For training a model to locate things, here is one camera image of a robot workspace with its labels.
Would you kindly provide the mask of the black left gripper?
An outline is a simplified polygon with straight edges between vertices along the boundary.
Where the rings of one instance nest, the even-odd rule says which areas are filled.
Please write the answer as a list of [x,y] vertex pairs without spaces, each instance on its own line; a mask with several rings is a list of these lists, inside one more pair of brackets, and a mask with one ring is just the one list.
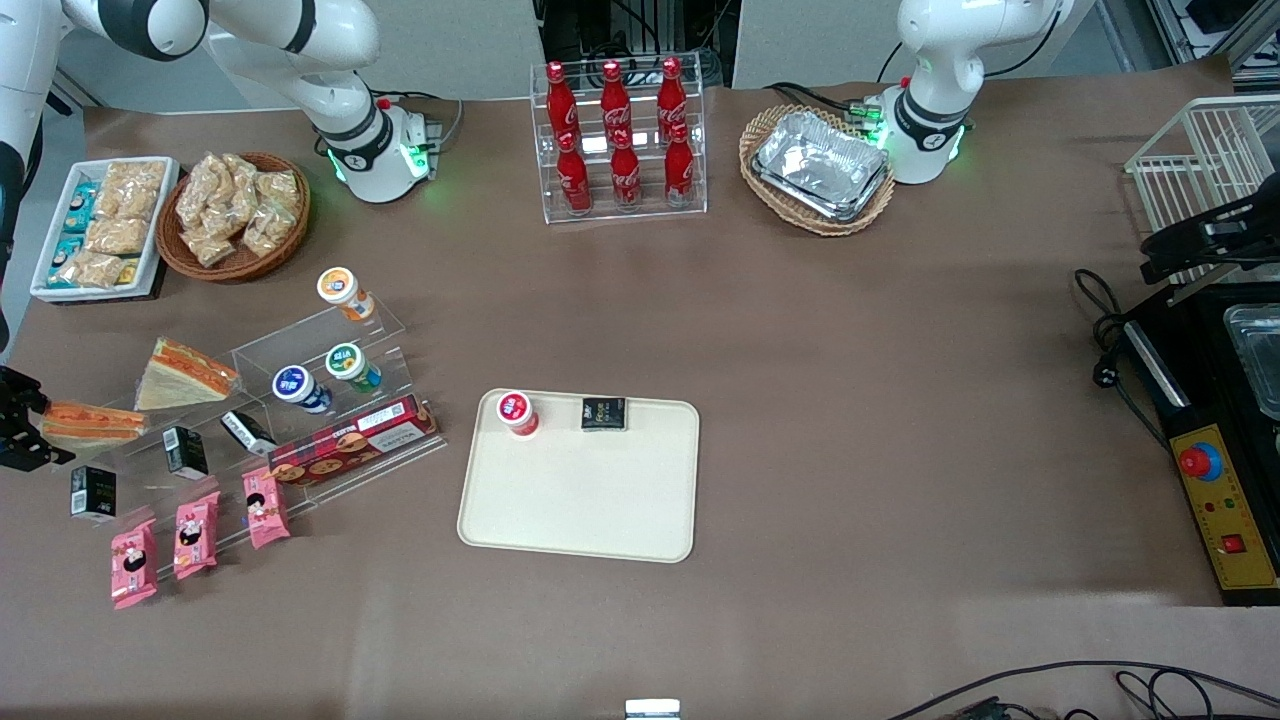
[[1167,281],[1210,283],[1231,273],[1231,264],[1261,265],[1279,260],[1279,200],[1257,192],[1203,213],[1196,227],[1166,227],[1143,241],[1147,259],[1140,274],[1147,284]]

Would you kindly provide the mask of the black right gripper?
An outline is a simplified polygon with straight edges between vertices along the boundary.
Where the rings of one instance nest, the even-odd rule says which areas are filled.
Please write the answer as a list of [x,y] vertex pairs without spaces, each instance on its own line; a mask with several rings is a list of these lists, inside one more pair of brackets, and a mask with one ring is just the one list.
[[49,445],[22,445],[26,436],[26,410],[45,414],[49,397],[35,378],[1,368],[1,465],[17,471],[35,470],[49,464],[64,465],[76,454]]

